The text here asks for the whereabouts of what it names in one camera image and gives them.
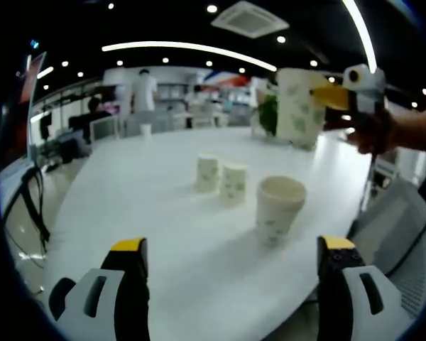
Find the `air conditioning vent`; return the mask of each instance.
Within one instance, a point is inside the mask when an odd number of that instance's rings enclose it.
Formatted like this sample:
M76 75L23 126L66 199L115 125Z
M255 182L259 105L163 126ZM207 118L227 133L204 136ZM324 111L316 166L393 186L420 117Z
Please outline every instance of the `air conditioning vent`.
M289 27L284 20L247 1L240 1L223 11L212 25L248 38L259 38Z

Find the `curved light strip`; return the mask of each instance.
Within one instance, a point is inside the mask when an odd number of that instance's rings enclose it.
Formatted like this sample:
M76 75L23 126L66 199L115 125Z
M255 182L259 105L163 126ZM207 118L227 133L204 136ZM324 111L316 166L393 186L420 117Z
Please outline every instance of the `curved light strip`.
M204 52L216 53L218 55L225 55L227 57L240 59L245 62L263 67L264 69L275 72L277 70L276 66L263 62L262 60L249 57L247 55L242 55L237 52L232 52L225 50L223 48L214 48L212 46L191 44L191 43L178 43L175 41L135 41L133 43L121 43L103 46L102 50L104 52L120 50L122 48L187 48L190 50L198 50Z
M356 29L360 35L361 42L363 43L364 52L368 58L369 71L374 73L377 69L376 55L374 54L374 49L372 47L371 37L369 36L368 29L364 23L363 17L361 16L360 10L355 4L354 0L342 0L344 5L349 11L350 16L354 20Z

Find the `floor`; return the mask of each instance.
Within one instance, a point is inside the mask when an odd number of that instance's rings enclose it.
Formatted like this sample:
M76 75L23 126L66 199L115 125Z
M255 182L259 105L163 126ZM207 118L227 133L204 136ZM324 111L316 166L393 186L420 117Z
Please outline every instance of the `floor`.
M87 159L74 160L70 164L44 174L43 217L49 231L54 225L63 199ZM31 184L31 193L36 198L38 188ZM11 253L16 260L16 268L20 271L30 292L42 306L47 305L48 295L41 286L44 271L44 251L38 240L30 217L26 212L22 199L16 201L6 223L10 239ZM318 310L317 305L302 305L265 341L308 341L317 339Z

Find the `paper cup rim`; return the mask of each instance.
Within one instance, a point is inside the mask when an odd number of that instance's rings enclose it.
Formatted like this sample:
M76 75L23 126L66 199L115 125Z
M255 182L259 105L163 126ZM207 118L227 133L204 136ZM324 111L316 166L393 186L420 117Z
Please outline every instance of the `paper cup rim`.
M197 154L198 158L204 159L204 160L217 160L218 159L218 154L216 153L212 153L212 152L208 152L208 151L203 151Z
M268 186L271 182L278 181L280 185L285 183L285 188L276 193L275 191L270 191ZM288 193L295 191L297 195L289 196ZM284 206L293 206L298 207L305 203L306 200L306 187L298 180L290 178L284 175L273 175L264 178L258 185L258 194L275 204L284 205Z
M248 165L245 163L227 162L223 165L223 168L231 171L247 171Z

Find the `table surface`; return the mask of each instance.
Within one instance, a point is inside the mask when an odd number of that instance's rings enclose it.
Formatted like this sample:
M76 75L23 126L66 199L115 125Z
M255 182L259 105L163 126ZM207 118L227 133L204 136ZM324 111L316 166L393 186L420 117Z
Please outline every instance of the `table surface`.
M246 203L223 207L193 183L199 152L249 166ZM315 151L251 138L250 128L198 129L102 144L60 208L45 265L50 292L63 276L99 268L111 245L148 238L149 330L155 341L261 340L317 285L317 236L345 236L371 159L329 134ZM307 201L287 240L255 235L256 186L288 175Z

